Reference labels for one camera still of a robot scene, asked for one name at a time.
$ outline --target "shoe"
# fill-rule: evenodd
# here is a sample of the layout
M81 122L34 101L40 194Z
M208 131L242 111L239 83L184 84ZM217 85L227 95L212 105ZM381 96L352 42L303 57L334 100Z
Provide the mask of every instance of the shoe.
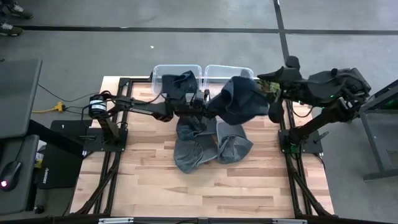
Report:
M19 27L14 27L6 22L0 22L0 35L19 36L24 30Z
M12 5L7 5L8 10L10 11L11 15L16 17L21 17L24 19L31 19L33 18L33 13L29 12L28 10L20 7L17 2Z

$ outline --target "concrete floor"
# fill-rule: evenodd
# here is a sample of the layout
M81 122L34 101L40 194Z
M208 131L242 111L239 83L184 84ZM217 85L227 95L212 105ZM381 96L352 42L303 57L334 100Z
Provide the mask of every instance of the concrete floor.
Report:
M279 2L286 29L398 30L395 0ZM19 4L32 10L35 18L8 20L27 26L278 28L273 0L20 0ZM334 67L357 67L373 87L372 93L398 77L398 35L289 34L286 38L304 76ZM73 99L98 91L103 76L148 75L157 64L236 65L264 73L282 66L284 56L279 34L27 30L21 37L0 37L0 58L34 57L44 60L40 84ZM51 108L57 101L39 88L34 109ZM87 99L73 106L86 104ZM32 117L46 126L55 119L78 119L66 113ZM322 144L336 214L397 223L398 178L362 180L377 166L360 120L329 124L322 131L330 132ZM49 209L43 215L62 214L72 189L48 193Z

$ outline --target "plastic container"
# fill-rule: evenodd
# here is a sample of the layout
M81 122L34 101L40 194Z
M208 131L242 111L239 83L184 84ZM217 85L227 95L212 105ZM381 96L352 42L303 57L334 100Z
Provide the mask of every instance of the plastic container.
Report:
M201 90L209 89L210 95L215 96L221 91L224 84L234 76L243 76L253 79L254 72L250 68L209 65L205 68Z
M162 75L181 75L191 70L201 87L201 66L199 65L156 65L152 76L152 94L157 96L162 91Z

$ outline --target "wooden tabletop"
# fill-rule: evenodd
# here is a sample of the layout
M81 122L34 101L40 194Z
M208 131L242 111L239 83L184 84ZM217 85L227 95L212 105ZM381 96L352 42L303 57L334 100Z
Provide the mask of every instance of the wooden tabletop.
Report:
M104 77L101 91L116 94L119 78ZM150 83L135 83L132 92L138 100L153 99ZM298 114L307 114L309 110L299 104L294 104L294 108ZM267 116L250 120L243 126L254 145L242 161L226 165L211 161L191 174L184 174L173 158L177 119L163 123L151 116L129 113L129 137L119 166L112 216L294 217L286 161L277 140L279 124L272 123ZM311 116L295 117L295 122L300 126L310 119ZM95 152L83 161L71 212L81 208L97 187L103 157L103 152ZM333 213L321 162L313 155L302 157L308 187ZM298 194L304 211L301 190Z

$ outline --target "wire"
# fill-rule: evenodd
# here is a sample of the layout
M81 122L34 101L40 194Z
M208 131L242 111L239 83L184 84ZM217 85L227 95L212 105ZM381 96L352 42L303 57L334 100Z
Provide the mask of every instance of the wire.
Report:
M129 123L127 123L127 122L125 122L125 121L120 121L120 122L117 122L117 123L116 123L116 125L118 125L118 124L121 124L121 123L125 124L125 125L126 125L126 127L128 127L128 126L129 126Z
M291 154L294 160L301 159L302 146L303 146L302 144L298 145L298 153Z
M322 163L322 165L323 165L323 169L326 170L326 166L325 166L325 163L324 163L322 157L320 157L320 156L319 156L318 154L316 154L316 153L314 153L313 155L316 156L316 157L318 157L318 159L321 161L321 163Z
M70 204L72 203L72 200L73 200L73 195L71 196L65 211L63 211L62 216L65 216L66 212L68 211L68 208L69 208Z
M21 150L22 150L24 144L25 144L25 139L22 140L21 146L19 146L19 150L18 150L17 156L15 157L15 160L14 160L14 161L17 161L17 159L18 159L18 157L19 157L19 153L21 152Z
M192 100L195 98L195 96L197 95L197 92L195 92L191 98L191 100L189 101L190 104L192 104Z
M32 111L32 113L47 113L47 112L51 112L51 111L56 111L57 109L55 108L51 108L48 110L42 110L42 111Z
M80 99L83 99L84 97L91 96L91 95L94 95L94 94L97 94L97 93L98 93L98 92L89 93L89 94L87 94L87 95L81 96L81 97L79 97L79 98L77 98L77 99L74 99L74 100L64 100L63 98L61 98L61 97L55 95L54 93L52 93L50 90L44 88L42 85L40 85L40 84L37 84L37 85L38 85L39 87L41 87L43 90L45 90L45 91L47 91L48 93L50 93L51 95L53 95L54 97L56 97L56 98L58 98L58 99L60 99L60 100L62 100L62 101L68 102L68 103L74 102L74 101L76 101L76 100L80 100Z
M112 95L112 93L109 90L104 90L101 92L101 94L103 94L103 93L109 93L110 95Z
M67 106L65 109L69 109L69 108L78 108L78 109L82 109L83 106Z
M88 128L88 127L87 127L86 123L83 121L83 117L84 117L85 109L86 109L87 107L89 107L89 106L90 106L90 105L87 105L87 106L83 107L83 108L81 109L81 112L80 112L80 121L85 125L86 128Z
M65 111L64 112L68 112L68 113L74 113L74 114L81 114L80 112L76 112L76 111L70 111L70 110L67 110L67 109L65 109Z
M298 116L299 118L306 118L307 116L309 116L309 115L311 114L311 112L312 112L312 109L313 109L313 107L311 107L310 111L309 111L306 115L300 116L300 115L298 115L298 114L294 111L294 108L292 107L293 114L295 114L295 115Z
M176 222L174 224L181 224L181 223L192 223L192 224L197 224L198 222L196 220L182 220L179 222Z
M160 95L161 95L161 93L159 93L153 100L150 100L150 101L148 101L148 102L135 103L135 104L137 104L137 105L145 105L145 104L148 104L148 103L152 103L152 102L154 102L155 100L157 100L157 99L159 98Z

